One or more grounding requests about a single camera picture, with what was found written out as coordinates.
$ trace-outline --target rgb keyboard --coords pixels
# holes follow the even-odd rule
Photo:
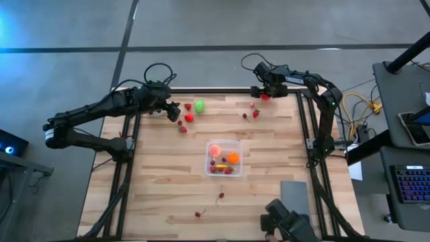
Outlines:
[[[391,172],[400,202],[430,204],[430,166],[396,165]]]

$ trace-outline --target butcher block tabletop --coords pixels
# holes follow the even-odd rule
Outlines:
[[[181,102],[178,120],[182,120],[187,133],[180,132],[179,125],[166,115],[141,116],[123,239],[264,240],[259,216],[266,213],[264,208],[269,202],[280,198],[281,181],[307,183],[312,227],[320,234],[295,94],[269,101],[251,98],[249,94],[174,94],[171,100]],[[205,102],[202,114],[194,111],[198,100]],[[303,100],[313,135],[308,105]],[[251,102],[261,110],[257,118],[253,118]],[[193,122],[183,118],[188,113],[185,103],[193,104]],[[123,122],[124,117],[106,118],[101,136],[119,136]],[[333,137],[339,137],[336,124]],[[206,175],[206,141],[210,139],[241,141],[242,176]],[[105,152],[98,153],[94,166],[109,158]],[[363,234],[345,160],[328,157],[327,167],[335,204],[354,229]],[[110,161],[92,173],[77,235],[85,234],[108,205],[114,169],[115,163]],[[217,201],[220,193],[224,197]],[[119,207],[114,212],[112,234],[116,231]],[[201,217],[196,217],[196,212],[202,213]],[[330,216],[325,205],[324,214],[330,234]]]

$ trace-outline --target orange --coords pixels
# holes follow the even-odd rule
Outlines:
[[[236,164],[239,162],[239,156],[237,155],[237,153],[230,153],[227,156],[227,161],[232,164]]]
[[[219,157],[221,155],[221,147],[219,147],[218,145],[212,145],[209,148],[209,153],[213,157]]]

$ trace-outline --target plastic container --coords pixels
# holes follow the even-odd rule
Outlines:
[[[220,153],[216,152],[217,147],[220,148]],[[233,154],[230,156],[230,158],[232,158],[230,159],[231,161],[234,161],[234,154],[237,154],[237,157],[239,158],[237,163],[231,163],[229,161],[222,162],[222,158],[228,159],[230,154]],[[207,175],[218,177],[240,177],[243,170],[241,142],[239,140],[208,140],[206,142],[206,158],[204,162],[204,169]],[[223,168],[222,171],[219,171],[219,168],[216,167],[217,165],[229,166],[227,169],[232,171],[231,174],[225,174],[226,168]],[[210,167],[213,166],[216,167],[216,171],[214,173],[210,171]]]

